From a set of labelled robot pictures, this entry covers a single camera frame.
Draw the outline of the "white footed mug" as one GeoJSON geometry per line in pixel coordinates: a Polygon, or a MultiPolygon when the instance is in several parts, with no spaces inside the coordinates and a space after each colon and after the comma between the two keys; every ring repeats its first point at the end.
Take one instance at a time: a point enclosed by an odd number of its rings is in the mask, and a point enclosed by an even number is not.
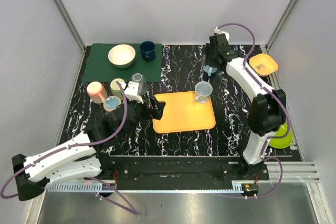
{"type": "Polygon", "coordinates": [[[206,103],[213,92],[213,87],[206,81],[200,81],[195,85],[195,101],[201,104],[206,103]]]}

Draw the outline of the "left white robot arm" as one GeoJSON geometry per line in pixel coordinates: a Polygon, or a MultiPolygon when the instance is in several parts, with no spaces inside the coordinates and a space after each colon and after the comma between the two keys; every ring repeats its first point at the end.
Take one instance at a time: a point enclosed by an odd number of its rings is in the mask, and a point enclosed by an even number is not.
{"type": "Polygon", "coordinates": [[[41,195],[53,185],[74,179],[116,178],[117,169],[105,150],[141,120],[160,120],[166,103],[155,97],[143,103],[127,99],[72,139],[40,154],[12,158],[20,201],[41,195]]]}

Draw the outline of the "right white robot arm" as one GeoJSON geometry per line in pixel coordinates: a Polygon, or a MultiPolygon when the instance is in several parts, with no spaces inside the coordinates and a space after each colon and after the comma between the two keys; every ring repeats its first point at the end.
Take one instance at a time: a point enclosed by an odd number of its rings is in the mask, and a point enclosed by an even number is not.
{"type": "Polygon", "coordinates": [[[250,180],[257,174],[255,165],[263,161],[270,139],[286,121],[286,93],[282,89],[275,90],[254,73],[245,59],[230,49],[224,33],[209,36],[203,65],[227,73],[251,101],[248,111],[251,133],[243,151],[245,163],[238,167],[239,176],[250,180]]]}

